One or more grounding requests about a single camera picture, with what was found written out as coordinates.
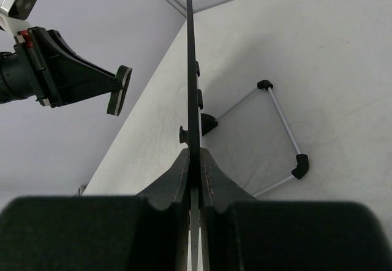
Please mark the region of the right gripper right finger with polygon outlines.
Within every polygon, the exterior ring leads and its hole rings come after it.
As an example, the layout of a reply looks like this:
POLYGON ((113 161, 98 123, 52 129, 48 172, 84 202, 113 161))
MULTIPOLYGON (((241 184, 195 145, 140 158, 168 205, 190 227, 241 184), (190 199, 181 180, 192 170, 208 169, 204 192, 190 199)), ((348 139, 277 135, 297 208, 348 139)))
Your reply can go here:
POLYGON ((200 151, 205 270, 385 270, 386 236, 354 202, 260 201, 200 151))

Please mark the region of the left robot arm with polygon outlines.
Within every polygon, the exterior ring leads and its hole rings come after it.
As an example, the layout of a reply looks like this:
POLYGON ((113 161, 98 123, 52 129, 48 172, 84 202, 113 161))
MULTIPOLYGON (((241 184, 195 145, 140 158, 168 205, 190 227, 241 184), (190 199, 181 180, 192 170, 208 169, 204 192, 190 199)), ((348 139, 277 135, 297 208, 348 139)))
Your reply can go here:
POLYGON ((1 103, 35 96, 42 106, 62 107, 110 94, 107 113, 121 113, 132 69, 116 74, 78 56, 56 30, 33 27, 15 38, 14 53, 1 53, 1 103))

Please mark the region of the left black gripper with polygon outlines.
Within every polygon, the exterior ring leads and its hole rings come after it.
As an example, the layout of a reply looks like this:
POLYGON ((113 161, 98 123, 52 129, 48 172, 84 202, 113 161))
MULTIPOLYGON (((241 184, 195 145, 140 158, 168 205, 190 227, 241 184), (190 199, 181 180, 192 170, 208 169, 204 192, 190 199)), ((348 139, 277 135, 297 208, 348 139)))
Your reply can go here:
POLYGON ((112 73, 79 57, 56 30, 33 27, 21 32, 13 53, 13 99, 32 96, 42 106, 60 107, 118 91, 112 73))

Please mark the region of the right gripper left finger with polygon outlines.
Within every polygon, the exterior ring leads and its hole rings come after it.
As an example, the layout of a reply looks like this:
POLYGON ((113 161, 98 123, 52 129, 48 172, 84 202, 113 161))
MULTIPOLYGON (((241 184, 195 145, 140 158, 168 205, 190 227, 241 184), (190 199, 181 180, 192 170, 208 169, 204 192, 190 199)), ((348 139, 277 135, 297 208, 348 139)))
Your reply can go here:
POLYGON ((135 196, 19 197, 1 212, 2 270, 186 270, 182 150, 135 196))

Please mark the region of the green whiteboard eraser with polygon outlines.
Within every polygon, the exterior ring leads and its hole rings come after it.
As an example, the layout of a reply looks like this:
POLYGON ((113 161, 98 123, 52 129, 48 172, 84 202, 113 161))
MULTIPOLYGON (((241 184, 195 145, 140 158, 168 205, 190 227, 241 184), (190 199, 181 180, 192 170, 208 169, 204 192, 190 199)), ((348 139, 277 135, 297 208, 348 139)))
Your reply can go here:
POLYGON ((113 116, 120 115, 125 102, 131 74, 132 68, 123 65, 119 67, 116 74, 116 79, 120 81, 121 88, 118 91, 111 92, 110 100, 107 107, 107 114, 113 116))

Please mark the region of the small black-framed whiteboard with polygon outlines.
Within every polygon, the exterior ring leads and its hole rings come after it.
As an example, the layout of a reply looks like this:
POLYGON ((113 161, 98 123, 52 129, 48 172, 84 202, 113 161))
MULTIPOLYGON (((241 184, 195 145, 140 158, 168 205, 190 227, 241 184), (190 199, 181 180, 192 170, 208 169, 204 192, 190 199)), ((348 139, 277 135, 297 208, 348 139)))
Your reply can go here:
POLYGON ((189 198, 190 266, 198 269, 199 251, 199 188, 200 188, 200 107, 198 104, 198 75, 195 53, 194 11, 192 0, 186 0, 187 34, 187 131, 189 150, 186 195, 189 198))

